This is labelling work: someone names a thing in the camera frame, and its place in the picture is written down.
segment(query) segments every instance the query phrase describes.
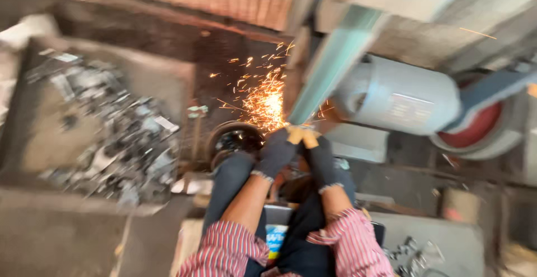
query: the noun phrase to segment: wooden beam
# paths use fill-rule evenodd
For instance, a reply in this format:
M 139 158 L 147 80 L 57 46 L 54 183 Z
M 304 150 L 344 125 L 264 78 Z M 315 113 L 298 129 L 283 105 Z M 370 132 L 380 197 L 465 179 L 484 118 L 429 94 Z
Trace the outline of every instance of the wooden beam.
M 299 29 L 304 25 L 305 19 L 309 16 L 312 9 L 315 9 L 313 2 L 315 0 L 292 0 L 291 7 L 284 14 L 285 29 L 283 30 L 286 36 L 296 36 Z
M 182 25 L 191 25 L 204 27 L 208 29 L 221 29 L 232 31 L 244 35 L 251 40 L 259 40 L 270 43 L 288 43 L 288 39 L 279 35 L 277 31 L 262 29 L 258 26 L 246 24 L 244 22 L 226 23 L 227 18 L 215 16 L 209 13 L 171 6 L 169 4 L 158 3 L 150 0 L 76 0 L 111 6 L 114 8 L 132 11 L 135 13 L 145 13 L 154 15 L 162 20 L 178 23 Z

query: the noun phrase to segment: forearm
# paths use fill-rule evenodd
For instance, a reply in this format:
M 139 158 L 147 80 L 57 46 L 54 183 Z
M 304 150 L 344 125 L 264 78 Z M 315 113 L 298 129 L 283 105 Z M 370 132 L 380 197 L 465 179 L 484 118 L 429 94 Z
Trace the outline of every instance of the forearm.
M 341 186 L 332 186 L 323 191 L 321 201 L 327 224 L 336 220 L 339 213 L 352 208 L 351 200 Z
M 254 234 L 259 225 L 259 218 L 270 185 L 271 182 L 268 180 L 251 175 L 229 204 L 221 220 L 239 223 Z
M 360 210 L 348 208 L 339 212 L 335 220 L 323 230 L 310 232 L 306 240 L 332 247 L 338 277 L 393 276 L 393 268 L 376 242 L 373 225 Z
M 265 266 L 268 252 L 266 243 L 244 226 L 219 220 L 207 229 L 198 252 L 183 262 L 177 277 L 244 276 L 248 259 Z

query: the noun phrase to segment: jeans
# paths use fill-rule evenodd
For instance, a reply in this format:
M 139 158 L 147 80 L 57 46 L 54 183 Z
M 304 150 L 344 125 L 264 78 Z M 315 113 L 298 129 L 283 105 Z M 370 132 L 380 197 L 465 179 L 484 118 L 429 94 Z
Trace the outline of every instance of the jeans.
M 249 154 L 235 152 L 225 159 L 216 169 L 213 193 L 205 213 L 203 233 L 218 221 L 233 198 L 250 177 L 255 160 Z M 336 169 L 339 182 L 344 184 L 345 192 L 354 201 L 355 185 L 348 171 Z M 275 262 L 281 273 L 294 272 L 302 276 L 335 276 L 335 258 L 329 246 L 316 245 L 305 241 L 311 231 L 326 226 L 321 204 L 321 196 L 312 187 L 307 198 L 293 213 L 285 240 Z M 266 240 L 266 213 L 261 213 L 256 236 Z M 265 270 L 257 262 L 249 260 L 245 276 L 259 276 Z

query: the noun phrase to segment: metal scrap pile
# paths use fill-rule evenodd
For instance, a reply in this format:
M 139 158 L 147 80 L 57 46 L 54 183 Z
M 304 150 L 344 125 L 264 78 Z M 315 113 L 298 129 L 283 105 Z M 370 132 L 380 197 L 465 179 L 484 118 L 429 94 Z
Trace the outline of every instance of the metal scrap pile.
M 159 102 L 135 97 L 121 84 L 121 73 L 101 61 L 45 51 L 28 81 L 48 78 L 65 101 L 103 121 L 104 139 L 78 157 L 78 167 L 46 171 L 41 178 L 89 196 L 118 198 L 120 205 L 167 200 L 174 182 L 179 126 L 163 116 Z

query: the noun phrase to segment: sparks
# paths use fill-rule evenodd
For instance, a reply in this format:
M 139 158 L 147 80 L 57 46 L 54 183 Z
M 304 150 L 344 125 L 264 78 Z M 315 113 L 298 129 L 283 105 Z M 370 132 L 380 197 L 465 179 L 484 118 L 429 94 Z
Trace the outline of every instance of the sparks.
M 245 81 L 245 79 L 248 79 L 249 77 L 252 77 L 252 75 L 245 74 L 241 77 L 241 79 L 237 81 L 236 87 L 240 87 L 241 89 L 238 90 L 238 92 L 241 93 L 246 91 L 248 94 L 243 99 L 235 97 L 235 99 L 233 100 L 233 102 L 239 100 L 242 101 L 242 109 L 230 105 L 229 103 L 224 102 L 220 99 L 217 99 L 223 103 L 223 106 L 220 108 L 232 110 L 239 109 L 244 111 L 245 114 L 242 121 L 248 124 L 255 125 L 259 129 L 262 129 L 264 132 L 263 136 L 276 129 L 280 129 L 289 125 L 289 123 L 285 121 L 283 113 L 283 88 L 285 83 L 281 79 L 285 78 L 287 75 L 282 74 L 281 67 L 285 66 L 285 64 L 282 64 L 274 69 L 270 69 L 273 67 L 273 65 L 269 63 L 269 60 L 271 59 L 274 60 L 283 58 L 279 56 L 280 54 L 285 53 L 285 55 L 288 55 L 289 49 L 294 47 L 294 45 L 292 43 L 290 45 L 284 45 L 283 43 L 280 43 L 278 44 L 276 49 L 278 50 L 279 48 L 283 47 L 285 48 L 279 54 L 265 54 L 261 57 L 265 58 L 270 56 L 269 58 L 265 59 L 265 62 L 261 66 L 257 66 L 256 68 L 264 67 L 269 69 L 269 71 L 265 75 L 253 75 L 253 78 L 260 78 L 258 84 L 254 85 L 254 87 L 250 87 L 247 90 L 243 90 L 246 87 L 247 82 L 245 82 L 244 85 L 239 86 L 241 82 Z M 236 61 L 238 61 L 238 58 L 231 59 L 228 62 L 232 63 Z M 248 57 L 246 60 L 246 67 L 250 66 L 252 62 L 253 57 Z
M 473 31 L 473 30 L 469 30 L 469 29 L 464 29 L 462 27 L 459 27 L 461 30 L 466 30 L 466 31 L 469 31 L 469 32 L 473 32 L 473 33 L 477 33 L 477 34 L 480 34 L 481 36 L 485 36 L 485 37 L 489 37 L 489 38 L 492 38 L 494 40 L 497 40 L 495 37 L 491 37 L 489 36 L 488 34 L 484 34 L 484 33 L 480 33 L 480 32 L 477 32 L 477 31 Z

